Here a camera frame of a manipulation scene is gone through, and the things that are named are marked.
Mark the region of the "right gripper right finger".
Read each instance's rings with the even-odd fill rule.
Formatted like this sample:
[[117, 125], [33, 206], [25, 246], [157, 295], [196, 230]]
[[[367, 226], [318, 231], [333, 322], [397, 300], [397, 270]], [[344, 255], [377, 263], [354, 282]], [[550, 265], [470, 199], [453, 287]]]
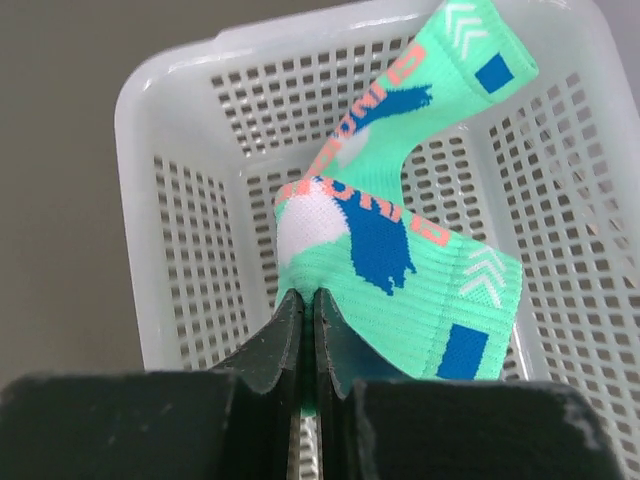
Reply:
[[313, 301], [322, 475], [327, 479], [619, 479], [599, 419], [573, 388], [418, 381]]

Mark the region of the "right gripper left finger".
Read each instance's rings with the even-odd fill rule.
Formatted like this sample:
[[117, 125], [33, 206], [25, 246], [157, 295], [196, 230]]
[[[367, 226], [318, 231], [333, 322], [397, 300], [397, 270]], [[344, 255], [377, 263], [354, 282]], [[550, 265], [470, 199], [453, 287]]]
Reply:
[[304, 305], [202, 371], [22, 377], [1, 393], [5, 479], [283, 479]]

